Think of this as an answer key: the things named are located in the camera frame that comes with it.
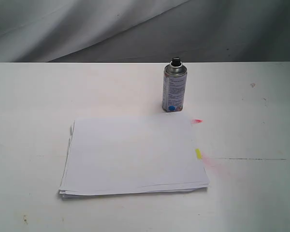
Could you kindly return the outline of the silver spray can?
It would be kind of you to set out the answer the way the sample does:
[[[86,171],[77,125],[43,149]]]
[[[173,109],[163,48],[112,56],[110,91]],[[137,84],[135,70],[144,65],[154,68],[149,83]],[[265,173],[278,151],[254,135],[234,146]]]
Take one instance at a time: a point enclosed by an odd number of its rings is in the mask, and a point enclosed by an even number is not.
[[[165,112],[183,109],[187,81],[187,68],[180,57],[172,58],[165,66],[163,75],[162,108]]]

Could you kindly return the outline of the grey fabric backdrop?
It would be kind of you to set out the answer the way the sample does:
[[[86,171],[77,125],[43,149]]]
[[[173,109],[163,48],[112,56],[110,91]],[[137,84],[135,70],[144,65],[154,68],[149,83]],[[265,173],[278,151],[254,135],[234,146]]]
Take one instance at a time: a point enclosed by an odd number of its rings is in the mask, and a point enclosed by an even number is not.
[[[290,61],[290,0],[0,0],[0,62]]]

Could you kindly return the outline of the white paper stack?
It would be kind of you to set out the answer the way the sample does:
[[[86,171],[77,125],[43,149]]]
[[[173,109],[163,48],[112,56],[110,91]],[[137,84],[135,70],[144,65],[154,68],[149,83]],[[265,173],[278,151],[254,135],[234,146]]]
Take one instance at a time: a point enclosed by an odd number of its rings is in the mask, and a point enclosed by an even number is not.
[[[183,113],[76,120],[58,192],[79,198],[206,188],[196,147]]]

